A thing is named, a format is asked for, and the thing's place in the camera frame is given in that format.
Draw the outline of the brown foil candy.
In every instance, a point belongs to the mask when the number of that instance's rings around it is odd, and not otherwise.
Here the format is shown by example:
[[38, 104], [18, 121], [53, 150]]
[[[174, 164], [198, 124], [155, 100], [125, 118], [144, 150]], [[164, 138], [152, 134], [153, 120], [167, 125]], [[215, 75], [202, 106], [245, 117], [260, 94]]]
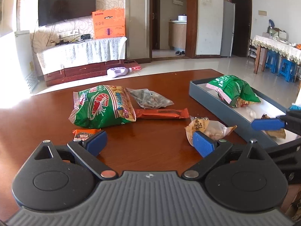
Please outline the brown foil candy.
[[270, 117], [267, 114], [263, 114], [261, 119], [270, 119]]

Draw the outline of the wooden dining table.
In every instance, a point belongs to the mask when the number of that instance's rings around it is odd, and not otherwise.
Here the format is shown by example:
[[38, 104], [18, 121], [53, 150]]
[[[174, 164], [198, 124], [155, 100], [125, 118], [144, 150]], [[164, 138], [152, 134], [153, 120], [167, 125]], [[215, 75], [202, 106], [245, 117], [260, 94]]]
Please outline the wooden dining table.
[[259, 65], [260, 65], [260, 59], [261, 59], [261, 48], [264, 48], [264, 47], [258, 46], [256, 48], [257, 48], [257, 52], [256, 52], [255, 67], [254, 67], [254, 73], [255, 74], [258, 73], [258, 69], [259, 69]]

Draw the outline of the cream lace tablecloth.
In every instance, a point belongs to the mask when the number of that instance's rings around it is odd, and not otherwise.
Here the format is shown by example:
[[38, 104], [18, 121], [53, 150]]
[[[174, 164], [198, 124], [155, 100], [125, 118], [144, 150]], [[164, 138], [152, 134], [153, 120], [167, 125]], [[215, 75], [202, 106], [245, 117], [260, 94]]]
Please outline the cream lace tablecloth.
[[267, 48], [268, 50], [277, 52], [288, 60], [300, 65], [301, 50], [291, 45], [258, 35], [256, 35], [252, 40], [252, 45], [255, 47], [261, 46]]

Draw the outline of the small orange snack packet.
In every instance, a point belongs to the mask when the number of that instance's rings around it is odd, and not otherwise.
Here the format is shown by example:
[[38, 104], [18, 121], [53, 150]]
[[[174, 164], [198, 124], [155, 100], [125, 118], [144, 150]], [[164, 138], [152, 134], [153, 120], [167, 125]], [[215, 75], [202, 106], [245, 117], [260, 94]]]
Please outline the small orange snack packet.
[[101, 129], [76, 129], [73, 130], [74, 138], [73, 141], [85, 141], [89, 137], [100, 132]]

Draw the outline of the long orange snack bar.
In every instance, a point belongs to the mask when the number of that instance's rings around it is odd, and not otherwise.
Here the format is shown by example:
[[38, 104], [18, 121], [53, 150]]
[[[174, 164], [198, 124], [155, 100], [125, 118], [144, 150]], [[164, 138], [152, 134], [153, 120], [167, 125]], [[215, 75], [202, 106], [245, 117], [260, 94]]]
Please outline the long orange snack bar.
[[188, 119], [188, 109], [135, 109], [137, 119]]

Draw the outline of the black set-top box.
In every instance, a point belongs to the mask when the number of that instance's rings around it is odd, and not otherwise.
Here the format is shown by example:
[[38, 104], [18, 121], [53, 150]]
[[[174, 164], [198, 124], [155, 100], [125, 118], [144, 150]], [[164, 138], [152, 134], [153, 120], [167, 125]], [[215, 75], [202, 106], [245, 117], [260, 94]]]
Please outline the black set-top box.
[[81, 40], [88, 40], [88, 39], [91, 39], [91, 35], [90, 34], [81, 35]]

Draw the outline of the orange gift box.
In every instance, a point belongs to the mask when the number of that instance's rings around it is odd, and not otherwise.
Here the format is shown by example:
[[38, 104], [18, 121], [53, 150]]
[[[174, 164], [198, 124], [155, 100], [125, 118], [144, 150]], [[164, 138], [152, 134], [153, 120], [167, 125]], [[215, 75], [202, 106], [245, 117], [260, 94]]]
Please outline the orange gift box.
[[92, 20], [95, 39], [125, 36], [125, 10], [123, 8], [94, 11]]

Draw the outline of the olive gold snack packet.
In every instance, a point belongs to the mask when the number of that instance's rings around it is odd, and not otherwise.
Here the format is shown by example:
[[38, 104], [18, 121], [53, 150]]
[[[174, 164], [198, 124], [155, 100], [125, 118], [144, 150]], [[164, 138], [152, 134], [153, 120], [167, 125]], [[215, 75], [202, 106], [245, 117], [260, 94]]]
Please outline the olive gold snack packet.
[[286, 139], [286, 133], [284, 129], [275, 130], [275, 131], [266, 131], [265, 133], [270, 137]]

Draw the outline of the yellow clear biscuit bag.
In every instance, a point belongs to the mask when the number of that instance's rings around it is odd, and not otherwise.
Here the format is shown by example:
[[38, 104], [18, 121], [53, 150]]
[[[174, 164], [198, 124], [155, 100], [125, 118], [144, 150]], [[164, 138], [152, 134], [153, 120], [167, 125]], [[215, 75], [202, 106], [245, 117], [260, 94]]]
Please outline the yellow clear biscuit bag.
[[209, 120], [206, 117], [190, 116], [190, 120], [191, 122], [187, 127], [185, 127], [185, 131], [188, 142], [191, 146], [193, 146], [193, 134], [196, 131], [202, 132], [212, 140], [219, 140], [224, 139], [224, 137], [228, 136], [235, 131], [235, 129], [237, 129], [236, 125], [233, 127], [226, 127], [221, 122]]

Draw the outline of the blue plastic stool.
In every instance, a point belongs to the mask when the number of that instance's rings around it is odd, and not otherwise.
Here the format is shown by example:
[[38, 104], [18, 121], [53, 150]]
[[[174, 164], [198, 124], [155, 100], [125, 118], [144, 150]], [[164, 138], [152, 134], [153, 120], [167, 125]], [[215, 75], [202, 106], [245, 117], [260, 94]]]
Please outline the blue plastic stool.
[[278, 76], [283, 76], [286, 82], [295, 82], [295, 73], [296, 73], [296, 63], [282, 58], [279, 72], [277, 73]]
[[267, 52], [265, 68], [270, 69], [272, 73], [277, 73], [280, 54], [278, 52], [269, 50]]

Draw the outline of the green striped snack bag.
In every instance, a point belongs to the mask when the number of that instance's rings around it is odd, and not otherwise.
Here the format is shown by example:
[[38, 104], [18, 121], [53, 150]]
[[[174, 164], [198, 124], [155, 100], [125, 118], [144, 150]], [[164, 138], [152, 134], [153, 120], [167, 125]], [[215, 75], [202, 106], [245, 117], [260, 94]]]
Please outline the green striped snack bag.
[[219, 99], [232, 108], [261, 103], [251, 86], [234, 75], [215, 78], [206, 87], [217, 92]]

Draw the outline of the green shrimp chips bag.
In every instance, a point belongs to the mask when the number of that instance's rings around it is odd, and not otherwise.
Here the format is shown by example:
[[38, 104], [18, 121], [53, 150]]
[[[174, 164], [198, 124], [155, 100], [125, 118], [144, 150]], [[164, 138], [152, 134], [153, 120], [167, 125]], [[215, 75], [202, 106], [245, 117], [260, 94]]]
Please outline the green shrimp chips bag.
[[136, 113], [122, 86], [98, 85], [73, 93], [74, 109], [71, 123], [87, 128], [101, 129], [136, 121]]

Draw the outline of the silver refrigerator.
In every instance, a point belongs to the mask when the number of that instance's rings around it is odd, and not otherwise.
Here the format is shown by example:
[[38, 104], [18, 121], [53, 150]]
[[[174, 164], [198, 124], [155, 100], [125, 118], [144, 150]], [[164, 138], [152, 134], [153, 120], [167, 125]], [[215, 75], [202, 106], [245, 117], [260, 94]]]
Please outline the silver refrigerator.
[[223, 3], [223, 27], [221, 40], [221, 57], [232, 55], [235, 29], [235, 4], [224, 1]]

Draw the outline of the red floor mat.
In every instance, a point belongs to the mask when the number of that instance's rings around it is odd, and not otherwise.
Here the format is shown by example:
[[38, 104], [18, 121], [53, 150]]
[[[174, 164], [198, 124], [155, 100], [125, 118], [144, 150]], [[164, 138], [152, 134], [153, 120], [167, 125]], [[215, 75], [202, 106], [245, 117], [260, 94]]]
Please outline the red floor mat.
[[141, 65], [138, 62], [136, 62], [135, 60], [124, 61], [124, 66], [126, 68], [131, 68], [132, 71], [142, 70]]

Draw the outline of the grey clear peanut packet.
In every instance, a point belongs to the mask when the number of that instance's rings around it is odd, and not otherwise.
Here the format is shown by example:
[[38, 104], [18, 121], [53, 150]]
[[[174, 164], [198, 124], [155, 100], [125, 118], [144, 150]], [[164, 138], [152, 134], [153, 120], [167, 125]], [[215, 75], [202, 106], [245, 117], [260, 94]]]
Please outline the grey clear peanut packet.
[[174, 105], [170, 99], [149, 89], [127, 88], [127, 91], [143, 109], [159, 109]]

